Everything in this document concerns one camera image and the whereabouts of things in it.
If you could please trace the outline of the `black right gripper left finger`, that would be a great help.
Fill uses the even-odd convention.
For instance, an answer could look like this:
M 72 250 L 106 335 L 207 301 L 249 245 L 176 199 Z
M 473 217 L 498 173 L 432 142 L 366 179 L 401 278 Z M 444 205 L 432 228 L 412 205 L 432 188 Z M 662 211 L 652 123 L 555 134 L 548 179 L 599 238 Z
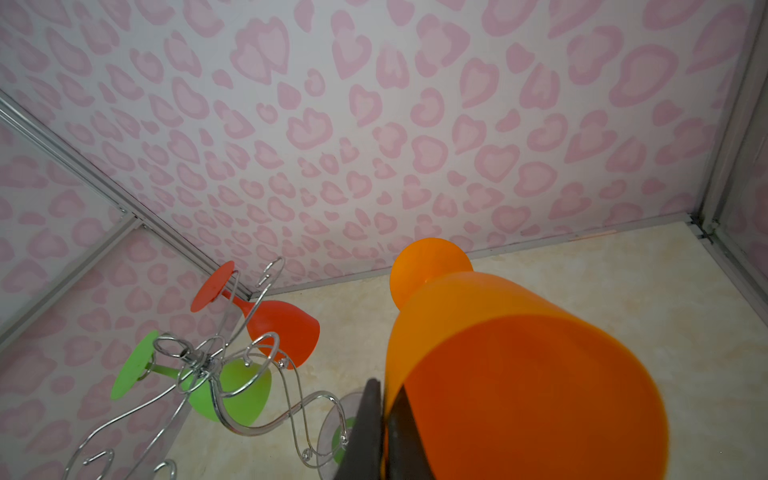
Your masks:
M 369 379 L 363 390 L 347 451 L 335 480 L 379 480 L 383 449 L 381 383 Z

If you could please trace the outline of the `red plastic wine glass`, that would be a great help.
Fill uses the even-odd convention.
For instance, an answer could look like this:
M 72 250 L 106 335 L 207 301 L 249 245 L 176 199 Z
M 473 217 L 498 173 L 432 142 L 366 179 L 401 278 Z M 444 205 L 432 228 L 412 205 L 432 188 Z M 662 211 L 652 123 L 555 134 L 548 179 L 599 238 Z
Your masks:
M 195 295 L 190 311 L 195 313 L 220 296 L 230 300 L 243 314 L 245 329 L 251 340 L 262 334 L 275 333 L 279 337 L 279 349 L 275 359 L 283 361 L 288 369 L 302 366 L 314 352 L 320 337 L 320 323 L 317 319 L 290 303 L 279 300 L 265 300 L 265 295 L 278 279 L 285 265 L 285 259 L 277 257 L 262 272 L 257 287 L 259 296 L 255 301 L 242 300 L 226 287 L 238 271 L 235 262 L 228 261 L 215 270 Z

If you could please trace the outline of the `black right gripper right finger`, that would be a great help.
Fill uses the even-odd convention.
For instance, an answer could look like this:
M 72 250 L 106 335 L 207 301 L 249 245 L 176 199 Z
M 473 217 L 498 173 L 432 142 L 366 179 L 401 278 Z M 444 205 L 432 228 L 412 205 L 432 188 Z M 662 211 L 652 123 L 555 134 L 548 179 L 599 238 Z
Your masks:
M 385 478 L 434 480 L 405 388 L 395 397 L 386 427 Z

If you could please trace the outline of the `orange front wine glass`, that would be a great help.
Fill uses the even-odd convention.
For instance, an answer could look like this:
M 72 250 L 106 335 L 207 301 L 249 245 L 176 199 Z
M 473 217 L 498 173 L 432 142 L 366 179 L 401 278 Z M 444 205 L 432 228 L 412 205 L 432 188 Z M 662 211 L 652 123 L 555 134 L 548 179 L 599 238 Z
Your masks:
M 455 244 L 397 257 L 384 420 L 405 388 L 435 479 L 661 479 L 665 407 L 621 342 Z

